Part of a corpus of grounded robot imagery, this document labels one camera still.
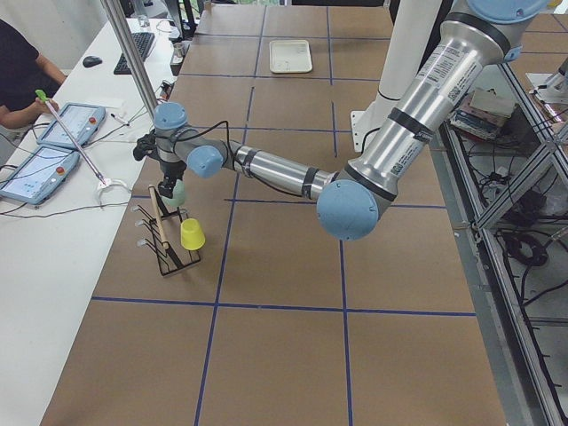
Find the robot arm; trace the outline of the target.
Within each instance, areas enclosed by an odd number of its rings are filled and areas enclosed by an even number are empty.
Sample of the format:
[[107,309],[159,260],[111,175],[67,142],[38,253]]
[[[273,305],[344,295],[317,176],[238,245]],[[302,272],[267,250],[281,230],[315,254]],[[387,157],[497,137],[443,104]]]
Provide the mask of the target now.
[[154,158],[170,198],[185,170],[209,178],[222,168],[317,202],[321,226],[339,240],[371,233],[398,195],[398,180],[459,105],[482,69],[516,59],[521,36],[543,1],[458,1],[441,23],[441,40],[361,156],[332,174],[231,140],[209,140],[176,102],[154,110]]

